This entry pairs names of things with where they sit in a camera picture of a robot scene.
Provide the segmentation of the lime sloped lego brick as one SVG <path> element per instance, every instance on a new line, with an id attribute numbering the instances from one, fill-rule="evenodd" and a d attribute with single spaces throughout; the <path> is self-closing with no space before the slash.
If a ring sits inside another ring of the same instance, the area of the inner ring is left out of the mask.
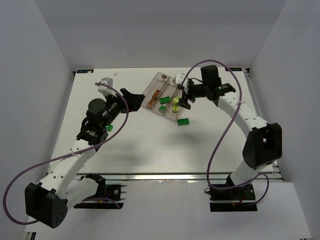
<path id="1" fill-rule="evenodd" d="M 178 103 L 179 103 L 179 98 L 177 98 L 177 97 L 173 98 L 172 104 L 177 105 Z"/>

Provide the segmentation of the small lime lego brick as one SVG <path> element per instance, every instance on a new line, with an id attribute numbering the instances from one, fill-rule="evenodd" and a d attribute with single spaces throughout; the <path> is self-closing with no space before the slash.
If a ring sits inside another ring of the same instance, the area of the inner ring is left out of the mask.
<path id="1" fill-rule="evenodd" d="M 177 105 L 173 105 L 171 111 L 173 113 L 177 113 L 179 111 L 179 107 Z"/>

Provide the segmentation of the orange lego brick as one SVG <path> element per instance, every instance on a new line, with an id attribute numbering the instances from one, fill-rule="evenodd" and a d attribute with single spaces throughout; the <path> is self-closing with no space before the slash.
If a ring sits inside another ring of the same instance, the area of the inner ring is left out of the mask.
<path id="1" fill-rule="evenodd" d="M 150 101 L 147 103 L 147 105 L 146 105 L 146 107 L 148 108 L 148 109 L 152 109 L 153 108 L 153 102 L 154 102 L 155 100 L 153 99 L 153 98 L 151 98 L 150 99 Z"/>

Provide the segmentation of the green lego plate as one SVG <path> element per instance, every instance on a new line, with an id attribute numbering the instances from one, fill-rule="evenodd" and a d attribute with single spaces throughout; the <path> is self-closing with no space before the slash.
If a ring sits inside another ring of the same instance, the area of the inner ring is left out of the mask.
<path id="1" fill-rule="evenodd" d="M 188 118 L 180 118 L 177 120 L 177 125 L 178 126 L 186 126 L 186 125 L 189 125 L 190 124 L 190 121 Z"/>

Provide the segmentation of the green two-by-three lego brick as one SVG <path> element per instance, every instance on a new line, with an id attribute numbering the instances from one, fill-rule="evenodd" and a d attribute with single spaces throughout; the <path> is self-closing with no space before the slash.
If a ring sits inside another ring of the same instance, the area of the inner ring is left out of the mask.
<path id="1" fill-rule="evenodd" d="M 164 104 L 169 103 L 170 100 L 171 100 L 171 98 L 170 98 L 169 96 L 161 97 L 161 98 L 159 99 L 159 103 L 160 103 L 161 105 L 164 105 Z"/>

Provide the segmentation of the green square lego brick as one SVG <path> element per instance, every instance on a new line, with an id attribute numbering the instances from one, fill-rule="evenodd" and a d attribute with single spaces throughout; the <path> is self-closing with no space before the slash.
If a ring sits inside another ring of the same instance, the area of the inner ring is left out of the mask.
<path id="1" fill-rule="evenodd" d="M 112 125 L 112 124 L 108 125 L 107 128 L 106 128 L 106 130 L 107 130 L 108 132 L 111 132 L 112 129 L 113 129 L 113 125 Z"/>

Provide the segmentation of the brown lego plate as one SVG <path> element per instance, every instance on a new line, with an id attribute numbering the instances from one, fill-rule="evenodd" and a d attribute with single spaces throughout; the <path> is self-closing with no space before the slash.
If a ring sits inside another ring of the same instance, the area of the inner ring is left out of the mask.
<path id="1" fill-rule="evenodd" d="M 158 98 L 159 92 L 160 92 L 160 90 L 157 89 L 157 90 L 154 92 L 154 94 L 152 95 L 152 98 L 156 100 L 156 99 Z"/>

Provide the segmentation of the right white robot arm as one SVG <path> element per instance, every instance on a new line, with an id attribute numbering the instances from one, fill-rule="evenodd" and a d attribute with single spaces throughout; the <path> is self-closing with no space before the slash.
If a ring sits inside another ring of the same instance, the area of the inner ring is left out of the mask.
<path id="1" fill-rule="evenodd" d="M 269 123 L 254 113 L 242 100 L 242 90 L 223 83 L 216 65 L 201 67 L 201 80 L 195 84 L 188 74 L 175 77 L 177 88 L 182 91 L 179 106 L 190 109 L 197 98 L 206 98 L 231 118 L 228 128 L 236 124 L 246 141 L 242 150 L 243 160 L 226 179 L 224 187 L 211 185 L 215 190 L 231 192 L 249 185 L 259 172 L 283 155 L 282 127 Z"/>

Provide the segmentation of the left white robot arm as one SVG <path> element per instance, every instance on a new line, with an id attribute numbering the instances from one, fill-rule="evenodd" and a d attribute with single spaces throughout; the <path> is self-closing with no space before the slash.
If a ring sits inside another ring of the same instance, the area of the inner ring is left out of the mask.
<path id="1" fill-rule="evenodd" d="M 116 117 L 138 111 L 145 99 L 145 95 L 130 93 L 125 88 L 115 93 L 113 88 L 101 85 L 99 92 L 104 99 L 95 98 L 88 103 L 86 117 L 69 153 L 39 183 L 29 183 L 25 188 L 27 215 L 52 229 L 63 222 L 75 205 L 85 200 L 99 201 L 108 195 L 106 180 L 101 175 L 89 173 L 75 185 L 71 182 L 110 139 L 107 128 Z"/>

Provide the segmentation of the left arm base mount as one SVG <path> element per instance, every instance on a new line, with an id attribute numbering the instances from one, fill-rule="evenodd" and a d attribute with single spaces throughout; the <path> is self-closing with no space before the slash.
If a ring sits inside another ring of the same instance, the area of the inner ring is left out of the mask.
<path id="1" fill-rule="evenodd" d="M 87 196 L 84 201 L 76 204 L 74 209 L 120 210 L 124 206 L 127 186 L 122 183 L 112 183 L 99 174 L 81 176 L 82 180 L 93 180 L 97 185 L 94 195 Z"/>

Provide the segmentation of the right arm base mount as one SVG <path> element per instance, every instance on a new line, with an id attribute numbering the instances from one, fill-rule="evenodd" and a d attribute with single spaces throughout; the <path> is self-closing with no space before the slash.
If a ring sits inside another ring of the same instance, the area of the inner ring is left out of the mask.
<path id="1" fill-rule="evenodd" d="M 204 189 L 209 195 L 211 212 L 257 212 L 256 195 L 252 184 L 230 190 Z"/>

